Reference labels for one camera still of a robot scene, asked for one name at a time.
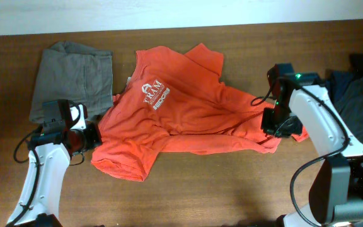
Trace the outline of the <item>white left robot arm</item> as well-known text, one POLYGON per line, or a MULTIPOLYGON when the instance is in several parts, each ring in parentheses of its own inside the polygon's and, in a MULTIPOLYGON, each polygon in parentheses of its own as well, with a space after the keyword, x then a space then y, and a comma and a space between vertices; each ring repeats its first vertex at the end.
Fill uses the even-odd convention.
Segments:
POLYGON ((43 103, 42 110, 43 122, 20 141, 28 150, 28 171, 8 226, 60 226, 62 183, 72 157, 102 144, 82 103, 55 100, 43 103))

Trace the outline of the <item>orange t-shirt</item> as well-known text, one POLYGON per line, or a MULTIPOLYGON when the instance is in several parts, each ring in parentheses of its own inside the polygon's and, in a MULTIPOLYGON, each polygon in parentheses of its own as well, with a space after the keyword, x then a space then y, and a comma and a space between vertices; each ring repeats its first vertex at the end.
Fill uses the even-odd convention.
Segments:
POLYGON ((91 159, 115 178, 144 181, 160 153, 273 153, 280 139, 261 130, 267 103, 221 81, 224 56, 199 44, 181 54, 159 46, 136 53, 123 93, 98 125, 91 159))

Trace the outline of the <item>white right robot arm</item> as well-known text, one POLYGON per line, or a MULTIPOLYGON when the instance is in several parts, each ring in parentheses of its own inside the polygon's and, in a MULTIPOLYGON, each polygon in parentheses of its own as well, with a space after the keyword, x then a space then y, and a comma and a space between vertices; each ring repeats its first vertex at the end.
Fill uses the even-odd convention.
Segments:
POLYGON ((277 218, 277 226, 338 226, 363 221, 363 144, 335 110, 317 73, 295 73, 291 64, 276 64, 267 72, 268 94, 275 105, 265 108, 261 128, 274 137, 306 131, 319 156, 293 174, 289 193, 295 211, 277 218), (299 174, 321 162, 299 207, 294 183, 299 174))

